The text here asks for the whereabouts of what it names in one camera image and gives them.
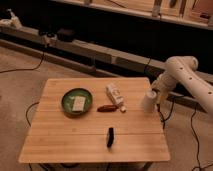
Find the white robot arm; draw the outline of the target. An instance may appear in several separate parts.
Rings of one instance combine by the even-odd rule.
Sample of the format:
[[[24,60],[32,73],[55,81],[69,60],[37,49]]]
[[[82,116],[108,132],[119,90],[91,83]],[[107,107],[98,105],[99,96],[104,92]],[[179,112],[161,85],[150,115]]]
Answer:
[[[157,104],[167,98],[178,83],[213,116],[213,86],[199,77],[195,71],[198,60],[193,56],[173,56],[166,60],[165,71],[151,84],[142,100],[142,109],[152,113]]]

